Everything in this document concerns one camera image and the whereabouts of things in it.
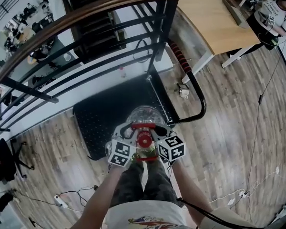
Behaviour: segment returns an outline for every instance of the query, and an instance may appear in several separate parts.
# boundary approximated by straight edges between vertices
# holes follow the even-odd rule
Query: camouflage shorts
[[[132,163],[128,170],[122,173],[110,207],[138,200],[168,201],[183,206],[177,201],[177,195],[162,163],[159,160],[149,161],[147,168],[148,180],[144,191],[141,183],[144,171],[142,162]]]

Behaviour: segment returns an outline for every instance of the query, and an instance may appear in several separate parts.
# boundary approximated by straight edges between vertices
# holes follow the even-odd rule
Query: power strip
[[[63,208],[67,208],[68,207],[68,205],[61,199],[61,197],[59,197],[58,194],[56,194],[54,196],[54,198]]]

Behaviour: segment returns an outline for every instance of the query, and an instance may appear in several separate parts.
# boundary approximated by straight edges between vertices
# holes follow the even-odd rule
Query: black curved tube
[[[188,64],[187,60],[185,59],[184,55],[180,51],[177,44],[170,39],[168,40],[168,44],[171,47],[171,49],[173,50],[173,52],[174,52],[175,56],[177,57],[179,63],[181,64],[182,69],[184,70],[184,72],[189,77],[190,82],[192,83],[192,85],[193,85],[193,87],[194,87],[194,89],[195,89],[195,91],[199,97],[199,100],[201,103],[201,111],[199,114],[193,115],[193,116],[185,118],[185,119],[179,119],[178,121],[170,121],[167,123],[167,125],[175,125],[175,124],[180,124],[180,123],[185,123],[185,122],[191,122],[194,120],[199,120],[202,117],[204,117],[205,112],[206,112],[206,101],[205,101],[204,94],[203,94],[203,92],[202,92],[193,72],[192,72],[190,65]]]

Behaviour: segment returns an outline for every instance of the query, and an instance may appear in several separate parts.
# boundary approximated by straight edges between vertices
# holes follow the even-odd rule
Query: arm
[[[89,199],[82,217],[71,229],[100,229],[107,214],[116,185],[123,167],[113,166],[92,197]]]
[[[272,29],[279,33],[279,35],[286,36],[286,31],[283,29],[283,27],[274,25]]]
[[[181,192],[182,198],[191,204],[194,204],[207,212],[212,212],[212,208],[209,205],[205,195],[201,189],[193,182],[189,174],[187,173],[181,160],[177,160],[173,165],[174,175]],[[204,219],[204,215],[198,212],[191,206],[186,205],[189,213],[197,226],[200,226],[201,221]]]

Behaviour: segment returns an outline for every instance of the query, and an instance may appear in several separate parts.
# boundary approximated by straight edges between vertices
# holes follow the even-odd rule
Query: wooden handrail
[[[155,0],[98,0],[62,16],[29,39],[8,59],[0,70],[0,83],[30,52],[45,43],[49,38],[69,29],[78,21],[105,10],[114,10],[127,4],[136,4],[141,1]]]

